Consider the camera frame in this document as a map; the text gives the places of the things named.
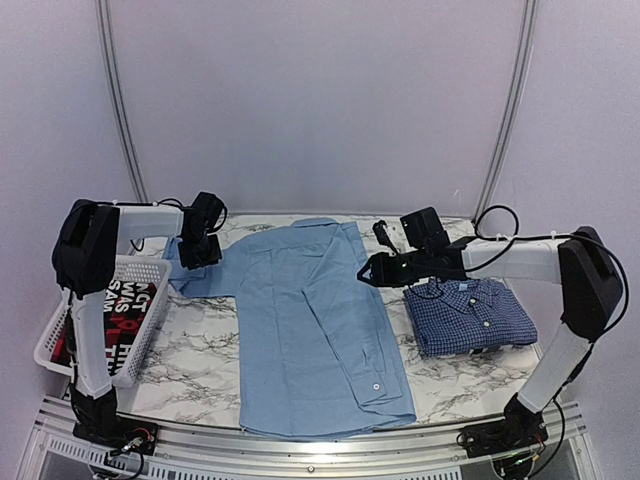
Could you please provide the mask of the light blue long sleeve shirt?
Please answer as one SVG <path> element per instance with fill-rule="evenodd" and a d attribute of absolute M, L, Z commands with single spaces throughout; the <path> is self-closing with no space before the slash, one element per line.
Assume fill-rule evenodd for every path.
<path fill-rule="evenodd" d="M 244 429 L 313 439 L 414 422 L 385 304 L 357 277 L 367 254 L 356 223 L 308 218 L 253 233 L 195 270 L 180 245 L 164 253 L 173 288 L 236 303 Z"/>

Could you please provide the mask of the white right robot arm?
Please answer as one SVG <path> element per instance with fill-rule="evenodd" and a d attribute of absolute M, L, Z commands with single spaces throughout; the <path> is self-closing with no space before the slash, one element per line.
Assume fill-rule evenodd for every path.
<path fill-rule="evenodd" d="M 515 396 L 538 413 L 579 374 L 596 343 L 623 318 L 629 283 L 618 256 L 591 225 L 569 232 L 488 235 L 452 239 L 433 208 L 402 217 L 409 244 L 370 256 L 359 280 L 383 288 L 409 287 L 427 277 L 441 280 L 504 280 L 532 307 L 544 351 Z M 543 294 L 546 306 L 533 307 Z"/>

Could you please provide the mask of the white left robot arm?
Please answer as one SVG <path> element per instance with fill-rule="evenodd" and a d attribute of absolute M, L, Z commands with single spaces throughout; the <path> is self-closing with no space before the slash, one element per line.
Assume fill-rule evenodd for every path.
<path fill-rule="evenodd" d="M 217 264 L 217 236 L 228 209 L 214 194 L 201 192 L 189 206 L 80 199 L 63 222 L 52 253 L 56 281 L 71 308 L 75 389 L 100 399 L 113 390 L 105 358 L 102 307 L 116 266 L 117 248 L 128 240 L 177 238 L 181 267 Z"/>

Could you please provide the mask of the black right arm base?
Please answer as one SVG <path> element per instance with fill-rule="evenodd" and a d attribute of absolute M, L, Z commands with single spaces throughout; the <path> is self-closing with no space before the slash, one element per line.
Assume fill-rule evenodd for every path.
<path fill-rule="evenodd" d="M 542 411 L 530 410 L 514 395 L 504 408 L 503 419 L 465 426 L 456 442 L 469 458 L 477 458 L 541 446 L 547 439 Z"/>

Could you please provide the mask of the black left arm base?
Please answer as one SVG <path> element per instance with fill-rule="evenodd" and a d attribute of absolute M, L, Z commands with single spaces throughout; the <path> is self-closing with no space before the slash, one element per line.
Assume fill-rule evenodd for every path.
<path fill-rule="evenodd" d="M 97 398 L 72 389 L 70 399 L 76 417 L 74 437 L 110 447 L 120 453 L 132 450 L 143 455 L 154 453 L 159 426 L 153 422 L 119 415 L 114 388 Z"/>

